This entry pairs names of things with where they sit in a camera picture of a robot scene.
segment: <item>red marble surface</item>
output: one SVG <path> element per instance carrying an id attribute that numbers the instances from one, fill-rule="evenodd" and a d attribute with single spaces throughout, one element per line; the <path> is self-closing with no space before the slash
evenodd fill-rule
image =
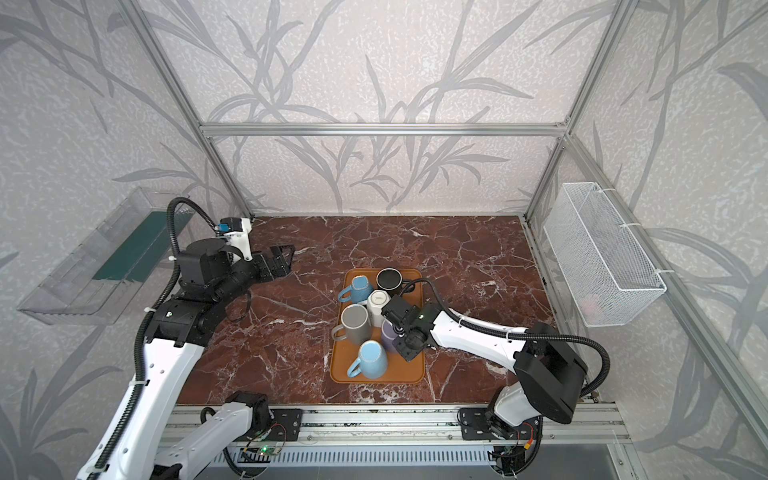
<path id="1" fill-rule="evenodd" d="M 221 404 L 236 390 L 266 393 L 272 404 L 487 402 L 515 381 L 485 359 L 440 349 L 426 352 L 416 384 L 335 383 L 336 295 L 355 267 L 416 268 L 448 305 L 475 318 L 554 324 L 517 217 L 271 217 L 256 220 L 250 238 L 255 250 L 294 243 L 293 272 L 229 306 L 179 403 Z"/>

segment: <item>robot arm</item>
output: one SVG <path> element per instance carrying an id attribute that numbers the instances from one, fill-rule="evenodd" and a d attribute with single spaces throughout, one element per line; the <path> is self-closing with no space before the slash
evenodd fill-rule
<path id="1" fill-rule="evenodd" d="M 465 350 L 512 371 L 519 382 L 503 388 L 486 412 L 491 430 L 504 439 L 514 427 L 539 415 L 571 422 L 588 369 L 565 341 L 555 340 L 579 337 L 558 336 L 543 323 L 525 329 L 483 322 L 444 308 L 437 297 L 438 303 L 420 309 L 395 295 L 382 308 L 400 335 L 394 345 L 403 358 L 410 361 L 425 347 L 441 346 Z"/>
<path id="2" fill-rule="evenodd" d="M 171 221 L 173 211 L 169 213 Z M 269 282 L 290 272 L 294 246 L 271 247 L 273 257 L 252 252 L 247 236 L 249 219 L 225 218 L 217 229 L 223 237 L 195 241 L 174 258 L 180 267 L 180 289 L 159 305 L 147 325 L 142 352 L 145 375 L 138 400 L 129 406 L 137 390 L 134 376 L 78 480 L 156 476 L 191 480 L 234 439 L 268 429 L 266 396 L 238 392 L 182 442 L 157 452 L 179 392 L 226 317 L 227 304 L 254 283 Z M 120 424 L 124 428 L 115 435 Z M 109 456 L 104 466 L 98 467 L 104 452 Z"/>

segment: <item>vent grille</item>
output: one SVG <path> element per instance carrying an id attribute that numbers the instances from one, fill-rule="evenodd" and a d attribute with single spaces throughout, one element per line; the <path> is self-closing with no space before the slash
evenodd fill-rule
<path id="1" fill-rule="evenodd" d="M 242 462 L 242 449 L 230 448 L 230 454 L 241 467 L 351 467 L 351 466 L 417 466 L 417 465 L 490 465 L 489 447 L 467 446 L 344 446 L 285 447 L 279 455 L 255 457 L 260 463 Z M 219 454 L 210 467 L 226 467 Z"/>

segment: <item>wallpaper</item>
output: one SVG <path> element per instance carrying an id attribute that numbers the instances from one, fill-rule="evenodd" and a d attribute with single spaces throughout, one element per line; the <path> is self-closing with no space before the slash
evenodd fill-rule
<path id="1" fill-rule="evenodd" d="M 575 131 L 765 392 L 768 3 L 654 5 L 633 14 Z M 768 478 L 663 298 L 626 326 L 583 326 L 541 232 L 558 186 L 583 179 L 566 155 L 531 225 L 569 326 L 621 352 L 601 398 L 649 477 Z"/>
<path id="2" fill-rule="evenodd" d="M 136 187 L 214 216 L 226 191 L 117 11 L 92 0 L 0 3 L 0 477 L 74 478 L 133 374 L 159 268 L 112 326 L 46 326 L 16 306 Z M 193 220 L 182 241 L 208 236 Z"/>
<path id="3" fill-rule="evenodd" d="M 141 0 L 207 122 L 558 122 L 612 0 Z"/>
<path id="4" fill-rule="evenodd" d="M 561 329 L 588 336 L 611 354 L 601 401 L 619 405 L 648 478 L 768 478 L 768 458 L 663 297 L 625 326 L 584 326 L 542 230 L 559 186 L 578 181 L 587 179 L 565 154 L 531 217 L 531 231 L 562 305 L 566 324 Z M 579 349 L 579 354 L 594 375 L 599 356 L 591 349 Z"/>
<path id="5" fill-rule="evenodd" d="M 766 14 L 636 13 L 577 134 L 768 394 Z"/>
<path id="6" fill-rule="evenodd" d="M 268 215 L 515 214 L 554 146 L 550 137 L 217 140 L 253 211 Z"/>

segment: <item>mug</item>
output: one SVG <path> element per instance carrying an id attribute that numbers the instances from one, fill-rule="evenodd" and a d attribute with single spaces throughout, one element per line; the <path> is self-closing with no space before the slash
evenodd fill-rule
<path id="1" fill-rule="evenodd" d="M 339 330 L 344 329 L 344 335 L 336 336 Z M 373 327 L 368 318 L 368 309 L 362 305 L 353 303 L 341 312 L 341 325 L 331 329 L 331 337 L 334 342 L 349 339 L 355 345 L 362 345 L 371 339 Z"/>
<path id="2" fill-rule="evenodd" d="M 397 353 L 397 349 L 395 348 L 395 340 L 397 339 L 398 334 L 395 333 L 395 327 L 392 326 L 392 322 L 384 320 L 384 325 L 382 325 L 382 345 L 384 346 L 384 350 Z"/>
<path id="3" fill-rule="evenodd" d="M 359 305 L 368 307 L 368 316 L 371 319 L 371 325 L 380 327 L 384 324 L 382 307 L 385 306 L 389 300 L 389 294 L 384 290 L 373 290 L 373 293 L 368 295 L 368 299 L 359 303 Z"/>
<path id="4" fill-rule="evenodd" d="M 400 287 L 409 281 L 410 280 L 403 280 L 402 274 L 394 268 L 385 268 L 376 275 L 376 285 L 379 286 L 380 290 L 384 290 L 390 296 L 399 293 L 411 293 L 415 290 L 416 285 L 411 285 L 407 292 L 400 292 Z"/>
<path id="5" fill-rule="evenodd" d="M 358 275 L 352 279 L 352 283 L 339 292 L 339 301 L 360 303 L 367 299 L 368 296 L 373 293 L 373 285 L 368 281 L 368 277 L 365 275 Z"/>
<path id="6" fill-rule="evenodd" d="M 362 373 L 366 378 L 374 380 L 384 375 L 388 366 L 384 347 L 375 340 L 368 340 L 360 346 L 357 358 L 349 366 L 346 374 L 352 378 Z"/>

